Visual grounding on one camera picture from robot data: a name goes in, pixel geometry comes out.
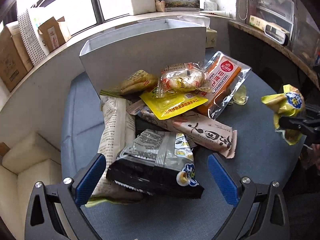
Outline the landscape printed tissue box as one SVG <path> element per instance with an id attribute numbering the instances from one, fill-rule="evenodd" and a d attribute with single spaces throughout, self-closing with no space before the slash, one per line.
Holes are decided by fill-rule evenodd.
<path id="1" fill-rule="evenodd" d="M 199 11 L 200 0 L 161 0 L 164 11 Z"/>

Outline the orange biscuit pack clear wrap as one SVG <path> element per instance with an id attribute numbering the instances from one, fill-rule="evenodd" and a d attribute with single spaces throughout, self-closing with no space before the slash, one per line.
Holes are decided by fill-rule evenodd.
<path id="1" fill-rule="evenodd" d="M 251 70 L 250 66 L 217 51 L 204 67 L 210 92 L 197 91 L 198 95 L 208 100 L 197 107 L 197 111 L 216 119 L 247 79 Z"/>

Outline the yellow waffle snack pack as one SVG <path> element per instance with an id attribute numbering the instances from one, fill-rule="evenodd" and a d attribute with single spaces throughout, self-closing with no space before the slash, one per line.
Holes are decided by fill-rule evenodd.
<path id="1" fill-rule="evenodd" d="M 147 73 L 144 70 L 138 70 L 125 79 L 119 86 L 120 95 L 132 94 L 144 91 L 158 83 L 158 77 Z"/>

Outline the round bread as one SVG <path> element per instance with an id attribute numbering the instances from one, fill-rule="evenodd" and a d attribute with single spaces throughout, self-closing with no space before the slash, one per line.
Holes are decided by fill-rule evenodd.
<path id="1" fill-rule="evenodd" d="M 194 91 L 212 92 L 204 68 L 199 63 L 179 63 L 166 66 L 160 75 L 157 88 L 159 98 L 176 93 Z"/>

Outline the small yellow snack pouch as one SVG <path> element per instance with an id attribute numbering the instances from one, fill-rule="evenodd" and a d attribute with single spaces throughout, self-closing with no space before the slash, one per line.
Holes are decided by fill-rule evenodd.
<path id="1" fill-rule="evenodd" d="M 280 133 L 288 145 L 299 142 L 302 134 L 292 129 L 284 129 L 279 125 L 282 116 L 296 118 L 302 116 L 305 111 L 305 101 L 299 89 L 290 84 L 283 85 L 283 93 L 265 95 L 261 102 L 274 112 L 273 124 L 275 131 Z"/>

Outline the clear yellow jelly cup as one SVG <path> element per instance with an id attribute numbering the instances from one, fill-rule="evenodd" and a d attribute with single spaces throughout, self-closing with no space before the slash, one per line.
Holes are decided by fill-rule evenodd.
<path id="1" fill-rule="evenodd" d="M 245 105 L 248 100 L 247 89 L 245 85 L 241 85 L 233 95 L 233 101 L 237 105 Z"/>

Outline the white dotted paper bag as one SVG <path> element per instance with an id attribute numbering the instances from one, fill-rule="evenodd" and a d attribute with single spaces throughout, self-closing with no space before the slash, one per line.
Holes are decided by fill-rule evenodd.
<path id="1" fill-rule="evenodd" d="M 17 13 L 18 25 L 26 51 L 36 66 L 48 54 L 49 50 L 39 33 L 39 26 L 49 19 L 43 7 L 29 8 Z"/>

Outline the flat yellow snack packet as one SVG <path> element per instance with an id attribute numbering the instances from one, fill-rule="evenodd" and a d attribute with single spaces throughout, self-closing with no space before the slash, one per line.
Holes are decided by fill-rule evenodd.
<path id="1" fill-rule="evenodd" d="M 155 93 L 145 91 L 140 95 L 140 98 L 159 120 L 167 120 L 183 114 L 208 101 L 207 98 L 193 93 L 173 94 L 157 98 Z"/>

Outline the small open cardboard box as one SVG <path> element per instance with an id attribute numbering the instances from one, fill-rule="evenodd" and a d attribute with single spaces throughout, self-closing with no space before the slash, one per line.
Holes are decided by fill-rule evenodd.
<path id="1" fill-rule="evenodd" d="M 44 45 L 50 53 L 71 39 L 68 24 L 65 22 L 65 18 L 63 16 L 58 20 L 51 17 L 41 24 L 38 30 L 43 39 Z"/>

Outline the black and grey snack bag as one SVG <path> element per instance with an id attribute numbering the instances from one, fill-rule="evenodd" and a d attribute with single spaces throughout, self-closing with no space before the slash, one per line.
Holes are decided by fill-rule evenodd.
<path id="1" fill-rule="evenodd" d="M 183 133 L 146 129 L 119 152 L 106 178 L 150 195 L 199 199 L 204 192 L 195 179 L 193 152 Z"/>

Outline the tall grey chip bag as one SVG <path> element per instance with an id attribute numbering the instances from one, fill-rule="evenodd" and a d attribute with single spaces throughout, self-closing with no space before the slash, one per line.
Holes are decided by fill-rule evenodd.
<path id="1" fill-rule="evenodd" d="M 136 138 L 135 119 L 127 112 L 127 100 L 109 95 L 102 95 L 100 100 L 105 128 L 98 153 L 105 156 L 106 167 L 109 167 L 118 153 Z M 120 186 L 108 180 L 106 175 L 107 172 L 104 171 L 85 207 L 93 207 L 102 202 L 128 204 L 142 200 L 142 193 Z"/>

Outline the cream sofa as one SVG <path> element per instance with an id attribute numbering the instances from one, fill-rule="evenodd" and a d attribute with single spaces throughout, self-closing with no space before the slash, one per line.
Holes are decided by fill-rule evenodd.
<path id="1" fill-rule="evenodd" d="M 62 180 L 60 152 L 32 132 L 5 154 L 1 163 L 1 219 L 16 239 L 24 239 L 25 218 L 34 184 Z"/>

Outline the large brown cardboard box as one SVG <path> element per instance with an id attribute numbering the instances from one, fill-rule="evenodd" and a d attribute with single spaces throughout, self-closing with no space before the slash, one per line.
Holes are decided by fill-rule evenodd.
<path id="1" fill-rule="evenodd" d="M 11 92 L 34 67 L 24 46 L 18 21 L 4 26 L 0 45 L 1 79 Z"/>

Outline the green white small box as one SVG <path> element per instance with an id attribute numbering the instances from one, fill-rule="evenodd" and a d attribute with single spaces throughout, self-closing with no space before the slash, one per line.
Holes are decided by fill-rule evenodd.
<path id="1" fill-rule="evenodd" d="M 262 18 L 259 18 L 257 16 L 253 16 L 251 15 L 249 18 L 249 25 L 252 27 L 255 27 L 261 31 L 265 31 L 265 27 L 266 27 L 266 21 L 263 20 Z"/>

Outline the beige long snack bar pack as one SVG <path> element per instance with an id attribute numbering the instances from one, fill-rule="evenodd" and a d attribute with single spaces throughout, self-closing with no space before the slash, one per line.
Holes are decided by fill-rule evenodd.
<path id="1" fill-rule="evenodd" d="M 227 159 L 235 157 L 237 131 L 209 117 L 187 111 L 167 120 L 159 120 L 142 100 L 130 104 L 127 112 L 168 131 L 183 133 L 195 143 Z"/>

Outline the white square box on sill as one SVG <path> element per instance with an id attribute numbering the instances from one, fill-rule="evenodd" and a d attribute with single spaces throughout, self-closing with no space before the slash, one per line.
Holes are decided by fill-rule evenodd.
<path id="1" fill-rule="evenodd" d="M 130 2 L 129 14 L 132 16 L 156 12 L 155 0 L 130 0 Z"/>

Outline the white black handheld device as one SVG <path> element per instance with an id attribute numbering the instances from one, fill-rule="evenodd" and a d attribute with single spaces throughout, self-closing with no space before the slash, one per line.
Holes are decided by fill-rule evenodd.
<path id="1" fill-rule="evenodd" d="M 265 25 L 264 33 L 282 46 L 289 44 L 290 33 L 276 24 L 269 23 Z"/>

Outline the small woven basket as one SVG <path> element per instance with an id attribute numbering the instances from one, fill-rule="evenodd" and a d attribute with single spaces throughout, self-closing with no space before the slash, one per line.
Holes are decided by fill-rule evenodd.
<path id="1" fill-rule="evenodd" d="M 157 12 L 165 12 L 165 1 L 164 0 L 155 0 L 155 6 Z"/>

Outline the white storage box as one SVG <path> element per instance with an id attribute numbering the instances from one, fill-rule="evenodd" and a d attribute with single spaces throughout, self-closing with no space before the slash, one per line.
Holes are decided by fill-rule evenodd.
<path id="1" fill-rule="evenodd" d="M 80 61 L 95 91 L 115 88 L 138 70 L 159 76 L 168 65 L 202 62 L 206 28 L 162 19 L 129 25 L 92 38 L 80 50 Z"/>

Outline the white plastic bottle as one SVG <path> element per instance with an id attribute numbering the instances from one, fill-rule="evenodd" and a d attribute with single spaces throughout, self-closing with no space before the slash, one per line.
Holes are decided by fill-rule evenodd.
<path id="1" fill-rule="evenodd" d="M 218 4 L 212 1 L 205 1 L 204 2 L 204 11 L 217 11 Z"/>

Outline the clear plastic drawer organizer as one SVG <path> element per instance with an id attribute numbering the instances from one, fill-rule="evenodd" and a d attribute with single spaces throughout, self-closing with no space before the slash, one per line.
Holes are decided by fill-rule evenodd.
<path id="1" fill-rule="evenodd" d="M 248 16 L 251 15 L 281 26 L 292 36 L 295 0 L 248 0 Z"/>

